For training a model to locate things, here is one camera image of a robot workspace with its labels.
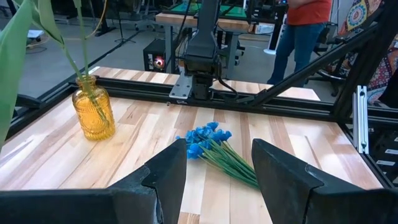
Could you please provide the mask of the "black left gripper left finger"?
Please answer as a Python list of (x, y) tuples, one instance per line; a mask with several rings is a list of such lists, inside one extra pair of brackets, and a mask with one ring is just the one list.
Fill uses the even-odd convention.
[(177, 224), (186, 146), (174, 141), (105, 189), (0, 191), (0, 224)]

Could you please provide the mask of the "person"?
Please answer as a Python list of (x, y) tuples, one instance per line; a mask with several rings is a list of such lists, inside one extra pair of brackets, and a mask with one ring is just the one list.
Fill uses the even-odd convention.
[(287, 21), (276, 49), (274, 70), (267, 83), (276, 85), (284, 79), (291, 53), (297, 72), (310, 63), (325, 23), (329, 21), (332, 0), (287, 0)]

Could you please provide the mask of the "green stem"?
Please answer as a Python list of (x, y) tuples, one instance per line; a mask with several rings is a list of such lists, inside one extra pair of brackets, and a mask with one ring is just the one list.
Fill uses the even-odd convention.
[(65, 56), (67, 57), (70, 65), (74, 69), (75, 73), (81, 73), (80, 70), (77, 68), (75, 62), (72, 60), (72, 57), (67, 49), (65, 40), (61, 35), (56, 23), (55, 18), (52, 10), (51, 0), (33, 0), (34, 1), (34, 8), (32, 10), (32, 18), (34, 21), (34, 25), (41, 28), (50, 38), (56, 41)]

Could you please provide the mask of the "black aluminium table frame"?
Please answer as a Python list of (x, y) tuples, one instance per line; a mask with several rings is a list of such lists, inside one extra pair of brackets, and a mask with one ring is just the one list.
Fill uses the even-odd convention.
[[(177, 98), (172, 93), (172, 85), (168, 84), (114, 78), (99, 78), (97, 82), (116, 98), (329, 121), (344, 126), (349, 123), (349, 114), (352, 112), (350, 104), (353, 102), (352, 95), (356, 87), (366, 86), (370, 82), (387, 54), (390, 43), (398, 34), (398, 0), (383, 0), (373, 16), (375, 20), (367, 28), (355, 30), (337, 47), (318, 57), (305, 68), (291, 74), (276, 86), (256, 94), (214, 90), (206, 86), (209, 97), (201, 100), (194, 96), (197, 88), (193, 85), (188, 87), (187, 96)], [(354, 50), (358, 51), (358, 56), (342, 92), (334, 103), (281, 96), (281, 93), (292, 90), (295, 84)]]

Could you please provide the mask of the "patterned fabric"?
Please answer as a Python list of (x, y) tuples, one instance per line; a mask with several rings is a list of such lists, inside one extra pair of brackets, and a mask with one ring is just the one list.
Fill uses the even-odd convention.
[[(384, 0), (354, 0), (346, 20), (344, 21), (339, 34), (355, 31), (364, 27), (366, 21), (371, 20), (371, 16), (376, 15), (376, 10), (382, 6)], [(386, 91), (387, 85), (393, 74), (398, 69), (398, 34), (391, 42), (387, 55), (384, 56), (377, 67), (373, 77), (368, 84), (368, 103), (379, 106), (382, 94)]]

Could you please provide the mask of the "silver aluminium extrusion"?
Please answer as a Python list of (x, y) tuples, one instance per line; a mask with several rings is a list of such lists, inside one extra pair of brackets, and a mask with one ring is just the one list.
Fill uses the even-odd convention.
[(353, 141), (360, 154), (369, 154), (368, 102), (366, 86), (358, 85), (353, 94)]

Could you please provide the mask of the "blue artificial flower bunch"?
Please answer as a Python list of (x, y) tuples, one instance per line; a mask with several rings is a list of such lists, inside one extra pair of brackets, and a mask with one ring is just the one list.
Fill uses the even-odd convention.
[(229, 144), (230, 131), (219, 128), (212, 121), (186, 132), (186, 153), (188, 159), (201, 159), (233, 179), (259, 189), (254, 168), (252, 168)]

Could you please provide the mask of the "green table mat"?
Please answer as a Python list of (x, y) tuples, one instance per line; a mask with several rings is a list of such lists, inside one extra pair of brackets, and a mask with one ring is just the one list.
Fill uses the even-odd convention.
[[(163, 13), (168, 14), (178, 14), (184, 15), (187, 10), (187, 3), (188, 2), (181, 2), (175, 4), (168, 9), (164, 9)], [(236, 4), (222, 4), (219, 9), (219, 18), (236, 18), (236, 19), (243, 19), (247, 18), (246, 10), (242, 6), (242, 1), (237, 2)], [(201, 1), (195, 2), (194, 0), (191, 1), (188, 10), (188, 16), (197, 16), (199, 10), (201, 8)]]

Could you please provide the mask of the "wooden background table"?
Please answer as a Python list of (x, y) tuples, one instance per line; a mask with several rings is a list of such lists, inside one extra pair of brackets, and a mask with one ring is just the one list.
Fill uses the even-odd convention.
[[(233, 63), (235, 62), (234, 54), (238, 49), (238, 35), (249, 31), (249, 27), (252, 24), (273, 24), (274, 30), (272, 31), (272, 37), (270, 40), (269, 48), (275, 50), (279, 34), (283, 25), (283, 19), (287, 12), (286, 4), (273, 3), (271, 6), (267, 5), (265, 9), (254, 8), (251, 11), (244, 11), (240, 9), (242, 13), (236, 14), (220, 14), (218, 19), (217, 29), (226, 32), (230, 35), (227, 39), (228, 43), (228, 56), (226, 69), (228, 73), (231, 73), (234, 69)], [(189, 13), (187, 16), (182, 12), (164, 11), (155, 16), (155, 21), (165, 28), (165, 70), (173, 72), (174, 69), (171, 67), (175, 64), (175, 47), (173, 43), (173, 27), (177, 27), (183, 24), (187, 28), (197, 26), (198, 16), (196, 14)]]

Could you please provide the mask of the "amber glass vase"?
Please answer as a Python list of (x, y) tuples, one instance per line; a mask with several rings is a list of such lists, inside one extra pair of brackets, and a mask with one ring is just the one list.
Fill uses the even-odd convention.
[(72, 103), (84, 136), (92, 141), (110, 138), (116, 125), (108, 92), (96, 85), (93, 75), (83, 75), (76, 83), (78, 89), (72, 95)]

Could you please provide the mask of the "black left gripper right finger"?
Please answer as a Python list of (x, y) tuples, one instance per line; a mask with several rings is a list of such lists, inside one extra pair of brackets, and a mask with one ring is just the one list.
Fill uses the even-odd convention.
[(262, 139), (252, 163), (273, 224), (398, 224), (398, 190), (364, 190)]

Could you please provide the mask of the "black computer box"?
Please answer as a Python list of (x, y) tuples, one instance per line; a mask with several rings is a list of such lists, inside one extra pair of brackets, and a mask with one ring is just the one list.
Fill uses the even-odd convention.
[(142, 52), (145, 71), (165, 71), (165, 40), (153, 40), (146, 48), (143, 49)]

